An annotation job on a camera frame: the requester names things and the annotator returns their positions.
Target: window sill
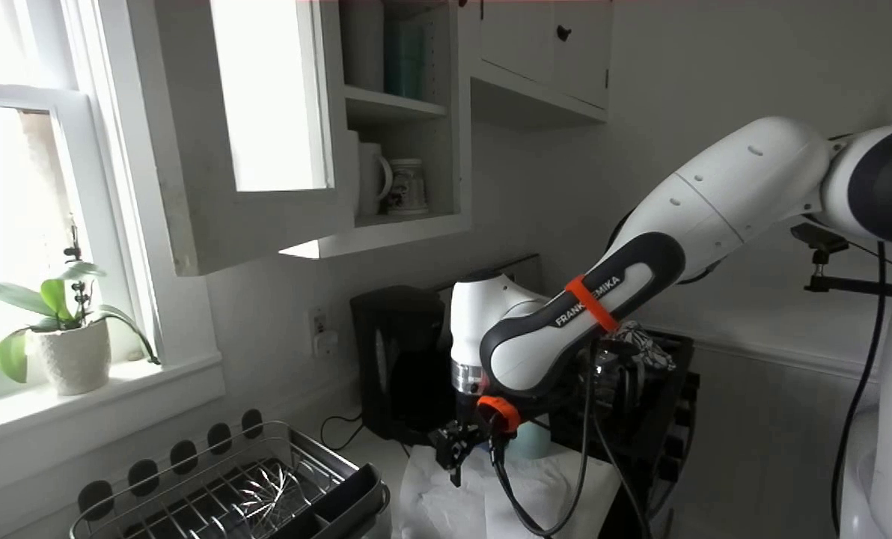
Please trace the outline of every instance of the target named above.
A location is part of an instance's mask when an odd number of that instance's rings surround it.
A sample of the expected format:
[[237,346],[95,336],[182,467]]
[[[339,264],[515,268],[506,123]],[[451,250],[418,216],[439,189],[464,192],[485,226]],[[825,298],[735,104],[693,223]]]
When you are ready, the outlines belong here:
[[6,394],[0,399],[0,488],[220,394],[219,357],[177,369],[123,361],[110,370],[110,382],[90,394],[57,399],[51,385]]

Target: white shelf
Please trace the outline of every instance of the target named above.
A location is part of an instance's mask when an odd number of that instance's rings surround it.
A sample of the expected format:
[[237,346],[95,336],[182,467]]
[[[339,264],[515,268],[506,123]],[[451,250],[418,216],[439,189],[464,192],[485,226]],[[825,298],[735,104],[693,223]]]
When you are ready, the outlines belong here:
[[429,123],[446,113],[446,107],[435,102],[373,93],[363,86],[343,86],[343,99],[346,99],[351,126]]
[[300,243],[292,249],[285,249],[282,253],[321,261],[321,258],[340,258],[340,253],[355,253],[355,250],[373,250],[373,249],[449,235],[449,234],[460,234],[460,229],[470,229],[470,216],[429,216],[429,217],[373,220],[373,223],[363,223],[363,226],[352,226],[343,234]]

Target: potted plant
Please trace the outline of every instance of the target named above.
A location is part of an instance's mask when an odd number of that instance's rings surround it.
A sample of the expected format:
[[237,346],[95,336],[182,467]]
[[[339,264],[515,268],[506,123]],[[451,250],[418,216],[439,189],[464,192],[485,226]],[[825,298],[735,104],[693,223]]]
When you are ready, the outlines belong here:
[[90,292],[83,277],[93,274],[101,274],[95,264],[75,261],[65,271],[45,277],[39,291],[0,282],[2,301],[42,318],[0,339],[0,370],[6,376],[27,382],[27,360],[39,360],[57,394],[81,394],[104,385],[110,370],[108,319],[126,324],[155,361],[146,336],[126,310],[114,306],[86,307]]

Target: black cable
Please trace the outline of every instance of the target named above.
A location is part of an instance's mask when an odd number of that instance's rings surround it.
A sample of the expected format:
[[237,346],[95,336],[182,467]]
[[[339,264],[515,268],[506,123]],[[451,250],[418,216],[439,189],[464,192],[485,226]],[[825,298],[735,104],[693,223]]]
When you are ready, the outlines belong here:
[[629,497],[629,502],[632,502],[632,511],[634,511],[640,539],[653,539],[649,518],[646,518],[643,505],[637,502],[637,497],[634,497],[634,490],[632,490],[632,485],[629,485],[629,479],[626,479],[626,472],[623,472],[619,457],[617,457],[614,448],[607,447],[607,439],[604,439],[604,435],[602,435],[602,426],[598,426],[598,417],[592,418],[592,426],[596,426],[598,447],[604,448],[607,460],[611,460],[611,463],[617,467],[617,472],[619,472],[619,482],[623,482],[623,490],[626,490],[626,497]]
[[[327,442],[327,426],[328,426],[328,421],[351,421],[351,426],[355,426],[355,427],[346,435],[343,442],[331,447],[331,442]],[[363,421],[363,409],[360,409],[355,417],[327,417],[327,418],[321,421],[321,442],[328,447],[331,451],[340,451],[340,448],[346,448],[346,447],[360,438],[363,427],[364,427],[364,421]]]
[[578,485],[575,485],[575,494],[571,494],[571,502],[569,502],[569,511],[551,527],[545,529],[542,524],[536,524],[536,518],[518,502],[515,490],[511,490],[511,482],[509,482],[509,472],[506,472],[506,463],[503,463],[503,447],[497,447],[500,454],[494,454],[494,470],[497,470],[497,479],[503,485],[503,494],[509,497],[509,505],[515,508],[518,521],[532,533],[532,535],[554,535],[560,533],[575,508],[578,508],[578,499],[583,494],[583,485],[586,485],[586,463],[589,463],[589,421],[592,421],[592,360],[589,360],[589,375],[586,375],[586,394],[583,394],[583,438],[581,438],[581,467],[578,467]]
[[879,291],[876,291],[875,327],[870,327],[866,369],[863,369],[858,385],[852,393],[852,402],[848,403],[845,426],[842,426],[842,435],[837,435],[837,451],[834,451],[831,485],[828,485],[828,502],[831,502],[831,527],[834,527],[834,533],[837,533],[837,488],[842,488],[842,467],[845,467],[848,435],[852,427],[852,418],[855,418],[855,409],[858,409],[866,382],[870,376],[875,357],[876,357],[876,342],[882,336],[882,319],[885,319],[885,277],[889,277],[885,274],[889,271],[885,261],[889,261],[885,258],[885,243],[876,243],[876,282],[879,282]]

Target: white mug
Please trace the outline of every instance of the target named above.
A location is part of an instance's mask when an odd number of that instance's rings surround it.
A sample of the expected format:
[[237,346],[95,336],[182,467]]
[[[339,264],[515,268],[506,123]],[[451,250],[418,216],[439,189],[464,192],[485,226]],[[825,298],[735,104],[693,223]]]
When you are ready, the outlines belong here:
[[360,216],[378,216],[379,199],[393,192],[393,167],[379,144],[360,144]]
[[429,195],[426,195],[426,171],[421,158],[390,158],[393,167],[393,192],[390,211],[393,216],[426,216]]

